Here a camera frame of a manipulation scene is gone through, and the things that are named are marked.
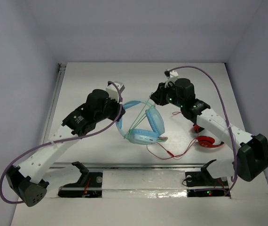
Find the light blue headphones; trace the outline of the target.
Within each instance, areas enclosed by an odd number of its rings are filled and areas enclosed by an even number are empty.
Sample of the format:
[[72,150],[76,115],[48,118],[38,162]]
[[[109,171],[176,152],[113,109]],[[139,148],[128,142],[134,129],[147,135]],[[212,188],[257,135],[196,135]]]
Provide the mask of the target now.
[[132,144],[151,145],[166,142],[165,125],[163,118],[154,104],[149,101],[132,100],[123,104],[125,110],[136,105],[142,105],[137,117],[129,123],[128,130],[124,130],[122,119],[116,122],[120,135]]

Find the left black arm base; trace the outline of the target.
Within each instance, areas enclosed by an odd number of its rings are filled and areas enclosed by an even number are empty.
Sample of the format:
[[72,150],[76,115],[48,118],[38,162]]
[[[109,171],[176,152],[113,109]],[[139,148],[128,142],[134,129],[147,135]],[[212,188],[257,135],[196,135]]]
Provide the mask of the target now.
[[71,164],[80,176],[76,182],[61,186],[58,196],[61,198],[102,198],[103,172],[90,172],[82,163]]

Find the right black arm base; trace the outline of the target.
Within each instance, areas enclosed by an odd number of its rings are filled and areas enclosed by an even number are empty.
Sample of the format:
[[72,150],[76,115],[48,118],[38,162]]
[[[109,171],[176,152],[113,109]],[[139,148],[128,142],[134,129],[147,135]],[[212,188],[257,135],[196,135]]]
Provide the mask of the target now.
[[188,197],[222,197],[228,196],[228,182],[221,178],[212,178],[207,168],[216,160],[211,160],[200,168],[200,171],[185,173],[182,185],[188,188]]

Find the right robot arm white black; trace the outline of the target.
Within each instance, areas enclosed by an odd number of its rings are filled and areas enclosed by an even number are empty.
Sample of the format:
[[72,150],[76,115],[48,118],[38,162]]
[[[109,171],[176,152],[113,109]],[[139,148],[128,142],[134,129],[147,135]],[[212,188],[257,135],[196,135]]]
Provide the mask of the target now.
[[212,160],[204,165],[201,181],[213,184],[217,178],[238,176],[250,182],[268,168],[268,139],[262,135],[252,135],[227,123],[207,103],[196,98],[194,85],[189,79],[160,83],[151,94],[157,105],[173,104],[180,108],[182,115],[194,124],[211,132],[228,147],[235,150],[233,158]]

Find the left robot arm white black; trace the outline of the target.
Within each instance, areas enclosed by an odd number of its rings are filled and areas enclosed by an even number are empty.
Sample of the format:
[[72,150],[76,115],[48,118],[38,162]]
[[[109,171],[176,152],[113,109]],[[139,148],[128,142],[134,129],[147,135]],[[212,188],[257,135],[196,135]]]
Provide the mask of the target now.
[[94,89],[86,102],[75,108],[63,119],[57,132],[44,144],[34,147],[16,157],[4,170],[0,178],[0,196],[6,203],[2,191],[3,180],[28,207],[38,204],[46,195],[50,182],[44,180],[48,169],[71,146],[79,140],[98,135],[109,128],[106,126],[93,132],[97,123],[109,119],[118,121],[125,113],[120,88]]

